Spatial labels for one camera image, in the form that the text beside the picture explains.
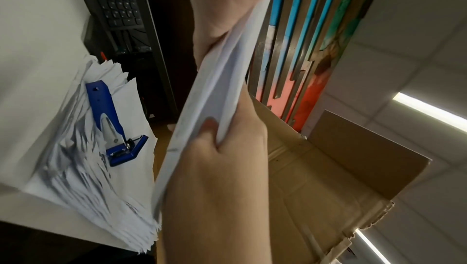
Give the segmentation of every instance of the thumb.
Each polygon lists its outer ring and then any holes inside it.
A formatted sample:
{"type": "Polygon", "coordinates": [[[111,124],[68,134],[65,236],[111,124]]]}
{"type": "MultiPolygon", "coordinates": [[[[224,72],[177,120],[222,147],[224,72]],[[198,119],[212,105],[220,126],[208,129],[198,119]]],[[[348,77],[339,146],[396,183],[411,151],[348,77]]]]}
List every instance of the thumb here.
{"type": "Polygon", "coordinates": [[[213,118],[207,118],[201,125],[198,133],[198,140],[203,140],[207,144],[216,145],[216,135],[219,124],[213,118]]]}

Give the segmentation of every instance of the ceiling light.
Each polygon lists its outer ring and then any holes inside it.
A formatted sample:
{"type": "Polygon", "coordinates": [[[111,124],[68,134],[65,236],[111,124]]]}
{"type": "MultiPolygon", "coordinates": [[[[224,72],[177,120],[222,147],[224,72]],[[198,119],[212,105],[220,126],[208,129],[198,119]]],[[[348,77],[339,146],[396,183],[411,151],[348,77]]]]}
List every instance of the ceiling light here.
{"type": "Polygon", "coordinates": [[[386,259],[383,254],[378,251],[378,249],[368,240],[368,238],[366,238],[365,235],[363,235],[359,229],[357,229],[355,232],[361,237],[361,239],[363,239],[363,241],[370,247],[370,249],[375,252],[375,254],[381,259],[381,261],[383,261],[384,264],[391,264],[391,262],[389,262],[388,259],[386,259]]]}
{"type": "Polygon", "coordinates": [[[439,121],[447,123],[448,125],[451,125],[467,133],[467,120],[461,118],[460,116],[429,105],[428,103],[407,96],[403,93],[398,93],[393,99],[399,103],[402,103],[403,105],[407,105],[408,107],[418,110],[426,115],[429,115],[439,121]]]}

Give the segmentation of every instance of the light fixture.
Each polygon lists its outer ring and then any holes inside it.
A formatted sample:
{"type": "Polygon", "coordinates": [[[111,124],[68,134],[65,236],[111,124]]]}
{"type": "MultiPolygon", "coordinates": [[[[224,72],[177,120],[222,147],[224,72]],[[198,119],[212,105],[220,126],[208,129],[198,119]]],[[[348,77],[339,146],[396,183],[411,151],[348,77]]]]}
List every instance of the light fixture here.
{"type": "Polygon", "coordinates": [[[368,240],[368,238],[363,235],[360,229],[355,230],[355,232],[363,239],[363,241],[370,247],[370,249],[383,261],[384,264],[391,264],[391,262],[386,259],[383,254],[368,240]]]}
{"type": "Polygon", "coordinates": [[[428,103],[425,103],[403,93],[398,93],[393,98],[393,100],[396,100],[397,102],[402,103],[403,105],[418,110],[426,115],[431,116],[432,118],[447,123],[448,125],[451,125],[467,133],[467,120],[461,118],[460,116],[434,107],[433,105],[429,105],[428,103]]]}

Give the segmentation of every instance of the cardboard flap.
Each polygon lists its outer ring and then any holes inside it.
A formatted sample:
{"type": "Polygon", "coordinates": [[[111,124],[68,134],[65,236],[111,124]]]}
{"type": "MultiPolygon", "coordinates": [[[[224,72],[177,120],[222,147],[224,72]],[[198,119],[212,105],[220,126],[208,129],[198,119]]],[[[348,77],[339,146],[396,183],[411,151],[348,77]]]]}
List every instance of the cardboard flap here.
{"type": "Polygon", "coordinates": [[[389,200],[430,162],[429,158],[329,111],[322,114],[309,140],[389,200]]]}

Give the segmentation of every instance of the cardboard box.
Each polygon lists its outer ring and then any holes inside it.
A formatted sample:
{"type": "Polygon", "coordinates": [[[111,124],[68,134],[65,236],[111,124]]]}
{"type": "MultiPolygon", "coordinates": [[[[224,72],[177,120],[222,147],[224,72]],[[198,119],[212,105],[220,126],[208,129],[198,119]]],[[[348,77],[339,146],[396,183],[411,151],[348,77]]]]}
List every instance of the cardboard box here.
{"type": "Polygon", "coordinates": [[[328,264],[430,160],[331,112],[309,140],[254,100],[268,127],[274,264],[328,264]]]}

